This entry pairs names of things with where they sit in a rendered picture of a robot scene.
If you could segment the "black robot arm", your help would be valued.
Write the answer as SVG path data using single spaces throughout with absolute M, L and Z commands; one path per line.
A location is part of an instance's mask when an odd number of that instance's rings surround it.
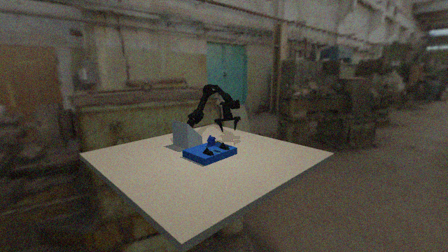
M 212 89 L 215 89 L 215 90 L 212 90 Z M 222 107 L 223 107 L 223 111 L 240 108 L 239 100 L 233 101 L 231 96 L 228 93 L 224 92 L 222 89 L 220 89 L 218 85 L 211 85 L 211 84 L 205 85 L 203 88 L 203 95 L 202 95 L 202 98 L 199 102 L 197 109 L 195 109 L 193 111 L 193 113 L 188 115 L 189 120 L 187 123 L 189 124 L 189 126 L 193 127 L 195 124 L 198 124 L 203 119 L 203 116 L 204 116 L 203 110 L 204 110 L 205 104 L 207 102 L 207 99 L 211 95 L 215 94 L 216 92 L 218 92 L 219 95 L 225 101 L 225 102 L 222 101 L 220 103 L 220 105 L 222 105 Z

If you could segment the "blue flat deck plate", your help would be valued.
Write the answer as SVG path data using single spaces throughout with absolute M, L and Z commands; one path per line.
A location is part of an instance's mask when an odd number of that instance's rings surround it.
M 204 166 L 237 154 L 236 147 L 220 142 L 215 142 L 213 146 L 208 146 L 208 143 L 204 143 L 182 151 L 183 157 Z

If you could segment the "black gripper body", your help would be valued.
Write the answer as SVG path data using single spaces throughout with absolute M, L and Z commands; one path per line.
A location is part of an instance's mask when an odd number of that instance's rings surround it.
M 230 119 L 228 119 L 228 118 L 230 118 Z M 225 119 L 227 119 L 227 120 L 225 120 Z M 230 110 L 224 110 L 223 111 L 223 119 L 218 118 L 218 119 L 215 119 L 214 121 L 215 121 L 215 123 L 221 123 L 221 121 L 228 121 L 228 120 L 239 121 L 239 120 L 241 120 L 241 118 L 239 116 L 231 118 Z

